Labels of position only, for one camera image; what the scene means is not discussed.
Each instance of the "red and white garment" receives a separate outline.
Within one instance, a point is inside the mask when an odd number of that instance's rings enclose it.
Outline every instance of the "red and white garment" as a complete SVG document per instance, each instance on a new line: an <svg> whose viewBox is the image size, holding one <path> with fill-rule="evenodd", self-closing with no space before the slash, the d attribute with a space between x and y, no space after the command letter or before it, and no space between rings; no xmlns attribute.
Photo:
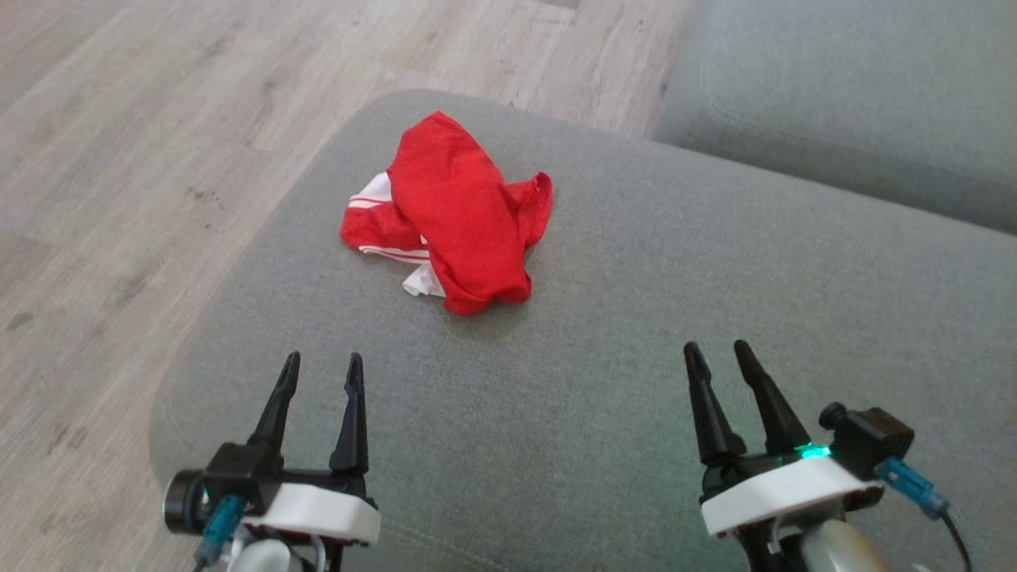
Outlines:
<svg viewBox="0 0 1017 572"><path fill-rule="evenodd" d="M361 252L417 265L403 282L411 294L444 296L448 310L475 313L530 297L524 253L543 236L551 193L544 173L505 183L470 133L435 112L403 134L387 171L350 197L340 236Z"/></svg>

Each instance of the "glowing green led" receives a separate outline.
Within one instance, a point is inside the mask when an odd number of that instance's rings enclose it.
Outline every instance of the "glowing green led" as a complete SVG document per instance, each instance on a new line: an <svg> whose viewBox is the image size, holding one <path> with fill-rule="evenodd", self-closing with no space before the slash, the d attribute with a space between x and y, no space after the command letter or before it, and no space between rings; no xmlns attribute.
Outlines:
<svg viewBox="0 0 1017 572"><path fill-rule="evenodd" d="M795 447L795 451L802 459L818 459L820 457L829 457L830 448L826 446L813 445L812 442L809 445L802 445L801 447Z"/></svg>

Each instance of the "white fabric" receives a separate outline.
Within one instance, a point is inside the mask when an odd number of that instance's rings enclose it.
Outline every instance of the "white fabric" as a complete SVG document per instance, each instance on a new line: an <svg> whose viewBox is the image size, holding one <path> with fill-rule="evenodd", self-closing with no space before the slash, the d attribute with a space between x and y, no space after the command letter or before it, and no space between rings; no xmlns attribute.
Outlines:
<svg viewBox="0 0 1017 572"><path fill-rule="evenodd" d="M388 179L388 173L381 172L374 175L374 178L367 183L363 190L350 197L348 208L372 209L385 203L392 203L392 181ZM420 236L420 241L427 244L423 235ZM434 267L431 266L428 250L403 250L388 246L365 245L360 246L360 251L365 254L381 254L396 261L417 265L417 270L403 281L403 289L414 296L424 294L444 297L444 289L438 282L437 275L434 274Z"/></svg>

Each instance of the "gray cushion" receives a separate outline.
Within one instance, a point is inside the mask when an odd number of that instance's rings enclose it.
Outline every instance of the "gray cushion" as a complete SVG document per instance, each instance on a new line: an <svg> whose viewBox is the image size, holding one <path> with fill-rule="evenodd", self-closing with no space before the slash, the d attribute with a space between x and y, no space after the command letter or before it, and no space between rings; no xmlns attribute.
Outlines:
<svg viewBox="0 0 1017 572"><path fill-rule="evenodd" d="M346 197L441 109L555 205L534 294L458 318L410 269L339 241ZM731 343L755 345L818 441L832 400L917 431L909 459L955 503L984 569L1017 560L1017 238L647 140L432 92L362 110L208 302L162 387L167 480L245 439L303 352L284 453L323 467L349 352L364 356L382 539L350 570L736 570L706 535L681 346L698 340L735 428L763 436ZM939 524L889 498L855 521L889 559L948 570Z"/></svg>
<svg viewBox="0 0 1017 572"><path fill-rule="evenodd" d="M1012 0L706 0L654 138L1017 234Z"/></svg>

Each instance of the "blue cable connector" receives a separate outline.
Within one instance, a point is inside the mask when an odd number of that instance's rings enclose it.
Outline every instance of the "blue cable connector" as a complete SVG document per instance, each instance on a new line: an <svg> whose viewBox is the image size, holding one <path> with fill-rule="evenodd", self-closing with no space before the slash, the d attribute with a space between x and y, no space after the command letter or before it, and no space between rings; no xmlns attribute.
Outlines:
<svg viewBox="0 0 1017 572"><path fill-rule="evenodd" d="M201 534L201 545L194 551L195 570L207 568L219 561L223 547L244 517L245 504L244 500L236 495L227 495L219 503L204 527L204 533Z"/></svg>
<svg viewBox="0 0 1017 572"><path fill-rule="evenodd" d="M897 457L888 457L876 467L876 474L891 489L914 501L931 520L946 514L950 502L933 490L933 483Z"/></svg>

